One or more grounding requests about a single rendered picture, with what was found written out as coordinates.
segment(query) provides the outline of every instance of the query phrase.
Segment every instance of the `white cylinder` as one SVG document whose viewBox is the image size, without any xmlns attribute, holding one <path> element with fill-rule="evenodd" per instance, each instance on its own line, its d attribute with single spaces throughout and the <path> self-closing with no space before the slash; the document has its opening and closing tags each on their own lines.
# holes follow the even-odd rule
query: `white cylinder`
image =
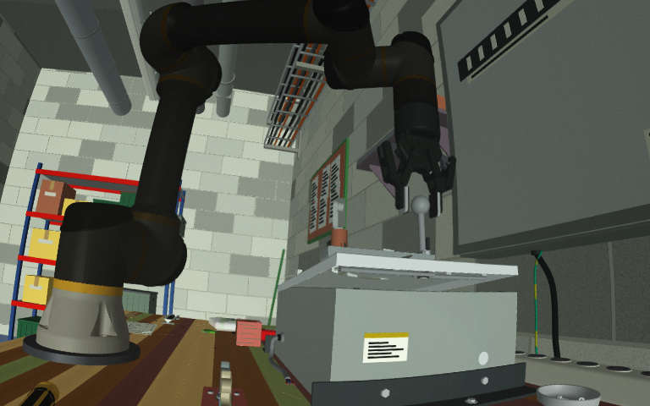
<svg viewBox="0 0 650 406">
<path fill-rule="evenodd" d="M 211 326 L 219 332 L 234 332 L 238 325 L 237 320 L 225 319 L 222 317 L 211 317 L 208 321 L 210 321 Z"/>
</svg>

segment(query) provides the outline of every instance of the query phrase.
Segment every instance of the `orange cylinder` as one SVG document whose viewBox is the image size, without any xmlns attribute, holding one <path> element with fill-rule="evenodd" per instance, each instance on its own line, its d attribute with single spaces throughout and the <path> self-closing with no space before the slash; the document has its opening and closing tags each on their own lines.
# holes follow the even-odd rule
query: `orange cylinder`
<svg viewBox="0 0 650 406">
<path fill-rule="evenodd" d="M 333 231 L 330 232 L 330 245 L 333 247 L 347 247 L 347 230 L 333 228 Z"/>
</svg>

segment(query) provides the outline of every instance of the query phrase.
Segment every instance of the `black cable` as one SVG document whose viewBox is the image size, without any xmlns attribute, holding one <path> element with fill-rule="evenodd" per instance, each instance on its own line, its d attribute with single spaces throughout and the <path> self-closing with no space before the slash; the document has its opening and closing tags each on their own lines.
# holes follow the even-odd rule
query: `black cable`
<svg viewBox="0 0 650 406">
<path fill-rule="evenodd" d="M 532 255 L 537 257 L 542 251 L 532 251 Z M 552 343 L 554 345 L 554 358 L 561 358 L 559 353 L 559 307 L 557 300 L 557 287 L 554 285 L 554 277 L 549 270 L 547 262 L 544 258 L 540 257 L 537 263 L 542 266 L 544 275 L 547 276 L 547 283 L 549 284 L 549 296 L 552 298 Z"/>
</svg>

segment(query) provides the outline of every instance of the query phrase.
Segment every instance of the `floor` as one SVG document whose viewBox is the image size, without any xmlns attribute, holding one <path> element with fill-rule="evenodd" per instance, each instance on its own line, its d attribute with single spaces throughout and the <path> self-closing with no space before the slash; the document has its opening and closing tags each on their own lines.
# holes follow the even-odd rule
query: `floor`
<svg viewBox="0 0 650 406">
<path fill-rule="evenodd" d="M 131 334 L 130 341 L 140 346 L 140 358 L 128 364 L 58 364 L 27 355 L 22 348 L 23 338 L 0 343 L 0 404 L 19 406 L 35 385 L 50 381 L 60 392 L 58 406 L 215 406 L 220 363 L 227 360 L 233 373 L 233 392 L 240 395 L 234 396 L 233 406 L 310 405 L 296 386 L 284 384 L 283 377 L 268 364 L 262 348 L 235 345 L 231 332 L 203 333 L 203 329 L 212 327 L 202 320 L 184 318 L 172 325 L 163 324 L 161 315 L 131 314 L 129 320 L 157 327 L 150 336 Z M 498 404 L 540 403 L 532 396 Z"/>
</svg>

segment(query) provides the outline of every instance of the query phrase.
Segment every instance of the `bulletin board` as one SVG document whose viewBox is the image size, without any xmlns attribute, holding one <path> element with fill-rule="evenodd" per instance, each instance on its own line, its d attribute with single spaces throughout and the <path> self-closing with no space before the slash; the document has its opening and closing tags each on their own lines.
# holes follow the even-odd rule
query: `bulletin board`
<svg viewBox="0 0 650 406">
<path fill-rule="evenodd" d="M 350 159 L 350 139 L 323 163 L 310 180 L 310 216 L 308 217 L 307 243 L 312 244 L 333 231 L 333 204 L 342 197 L 347 219 L 347 181 Z"/>
</svg>

